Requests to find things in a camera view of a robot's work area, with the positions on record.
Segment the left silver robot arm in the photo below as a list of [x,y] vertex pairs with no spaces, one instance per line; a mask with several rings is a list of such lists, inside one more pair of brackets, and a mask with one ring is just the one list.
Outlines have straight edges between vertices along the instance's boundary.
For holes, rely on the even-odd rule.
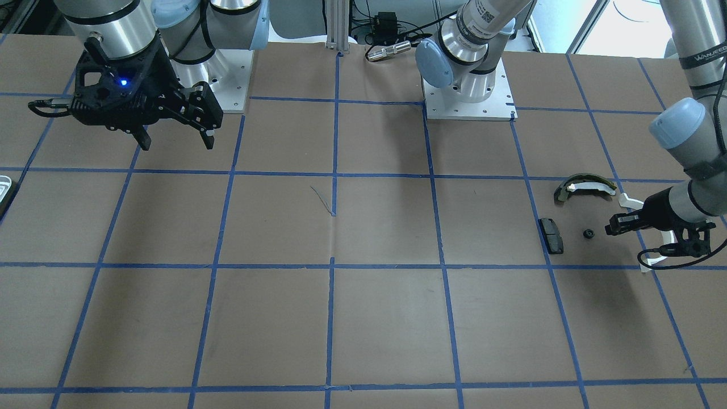
[[[468,1],[416,47],[423,80],[436,88],[492,72],[502,55],[505,27],[527,1]],[[660,147],[688,176],[653,194],[640,210],[613,215],[607,235],[654,228],[672,231],[669,257],[711,256],[712,218],[725,214],[725,2],[662,1],[678,61],[692,95],[665,109],[649,126]]]

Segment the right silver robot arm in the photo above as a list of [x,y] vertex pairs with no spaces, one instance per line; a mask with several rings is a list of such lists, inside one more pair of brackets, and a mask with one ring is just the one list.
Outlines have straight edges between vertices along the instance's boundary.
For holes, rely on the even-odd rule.
[[224,50],[252,53],[269,40],[268,1],[57,1],[83,43],[70,98],[29,109],[132,135],[151,147],[161,119],[197,130],[207,149],[222,126],[223,95],[243,93],[242,68]]

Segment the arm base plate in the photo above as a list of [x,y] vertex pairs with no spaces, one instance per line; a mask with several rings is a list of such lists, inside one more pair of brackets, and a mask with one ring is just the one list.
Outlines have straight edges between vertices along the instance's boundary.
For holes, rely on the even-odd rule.
[[255,53],[254,50],[218,49],[205,62],[189,65],[172,61],[172,67],[185,88],[205,81],[224,113],[243,114]]
[[511,121],[519,117],[502,59],[493,72],[467,73],[449,87],[436,88],[426,80],[421,84],[429,119]]

